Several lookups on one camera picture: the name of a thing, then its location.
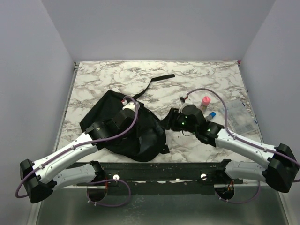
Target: gray wall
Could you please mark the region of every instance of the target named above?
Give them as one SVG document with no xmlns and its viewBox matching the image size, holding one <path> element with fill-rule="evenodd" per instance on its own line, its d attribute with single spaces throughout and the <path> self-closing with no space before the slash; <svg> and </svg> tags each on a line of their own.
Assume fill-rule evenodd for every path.
<svg viewBox="0 0 300 225">
<path fill-rule="evenodd" d="M 274 0 L 42 0 L 83 60 L 240 60 Z"/>
<path fill-rule="evenodd" d="M 247 50 L 241 72 L 265 142 L 300 160 L 300 1 L 277 0 Z M 300 222 L 300 184 L 289 197 Z"/>
<path fill-rule="evenodd" d="M 2 1 L 0 31 L 0 224 L 22 225 L 19 163 L 53 150 L 74 64 L 40 0 Z"/>
</svg>

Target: bottle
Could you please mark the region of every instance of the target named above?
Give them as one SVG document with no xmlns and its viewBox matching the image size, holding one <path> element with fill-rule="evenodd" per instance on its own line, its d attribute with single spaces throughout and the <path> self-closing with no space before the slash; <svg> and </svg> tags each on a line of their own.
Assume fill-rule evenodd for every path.
<svg viewBox="0 0 300 225">
<path fill-rule="evenodd" d="M 211 112 L 207 117 L 205 117 L 206 121 L 211 121 L 216 115 L 215 112 Z"/>
<path fill-rule="evenodd" d="M 202 111 L 202 113 L 205 113 L 206 109 L 207 109 L 207 106 L 210 104 L 210 97 L 208 96 L 205 96 L 203 99 L 202 99 L 202 102 L 200 104 L 200 109 Z"/>
</svg>

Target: silver metal floor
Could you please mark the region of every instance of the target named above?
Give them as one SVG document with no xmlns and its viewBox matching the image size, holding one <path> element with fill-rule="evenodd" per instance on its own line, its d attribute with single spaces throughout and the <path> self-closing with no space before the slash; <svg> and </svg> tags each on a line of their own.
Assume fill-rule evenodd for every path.
<svg viewBox="0 0 300 225">
<path fill-rule="evenodd" d="M 251 197 L 256 187 L 236 187 L 234 200 Z M 236 205 L 214 195 L 134 195 L 120 208 L 87 204 L 86 189 L 64 188 L 42 202 L 38 225 L 287 225 L 278 193 L 262 187 L 260 196 Z M 119 203 L 125 196 L 107 197 Z"/>
</svg>

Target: marble surface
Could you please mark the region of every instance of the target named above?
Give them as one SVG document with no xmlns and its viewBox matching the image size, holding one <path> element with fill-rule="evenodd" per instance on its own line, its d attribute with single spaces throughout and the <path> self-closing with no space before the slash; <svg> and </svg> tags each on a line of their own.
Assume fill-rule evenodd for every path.
<svg viewBox="0 0 300 225">
<path fill-rule="evenodd" d="M 250 103 L 243 85 L 237 62 L 164 62 L 164 61 L 113 61 L 80 63 L 73 92 L 67 108 L 59 148 L 76 139 L 80 134 L 79 122 L 92 106 L 109 89 L 133 96 L 146 88 L 153 77 L 175 74 L 175 78 L 153 82 L 148 91 L 139 99 L 160 119 L 171 107 L 180 107 L 179 97 L 195 88 L 205 87 L 216 91 L 224 101 L 240 99 L 251 112 Z M 195 105 L 208 95 L 211 104 L 207 114 L 217 112 L 214 122 L 224 124 L 218 113 L 219 100 L 205 91 L 190 95 Z M 236 161 L 250 161 L 234 152 L 214 148 L 200 143 L 195 137 L 166 131 L 170 154 L 159 154 L 153 162 L 212 162 L 230 158 Z M 245 135 L 260 141 L 258 132 Z M 106 149 L 86 156 L 80 162 L 98 160 L 100 162 L 134 162 L 113 154 Z"/>
</svg>

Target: bag strap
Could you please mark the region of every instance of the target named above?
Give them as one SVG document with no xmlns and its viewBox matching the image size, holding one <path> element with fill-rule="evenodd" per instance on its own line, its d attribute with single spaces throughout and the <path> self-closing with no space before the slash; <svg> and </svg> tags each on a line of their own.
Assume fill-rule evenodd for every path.
<svg viewBox="0 0 300 225">
<path fill-rule="evenodd" d="M 154 77 L 150 80 L 148 86 L 145 88 L 145 90 L 143 90 L 142 92 L 136 94 L 133 96 L 133 99 L 134 100 L 137 100 L 140 96 L 142 96 L 143 94 L 145 94 L 145 92 L 147 91 L 147 89 L 150 87 L 150 84 L 151 82 L 153 81 L 162 81 L 162 80 L 165 80 L 165 79 L 169 79 L 169 78 L 173 78 L 175 77 L 174 74 L 168 74 L 168 75 L 164 75 L 164 76 L 158 76 L 158 77 Z"/>
</svg>

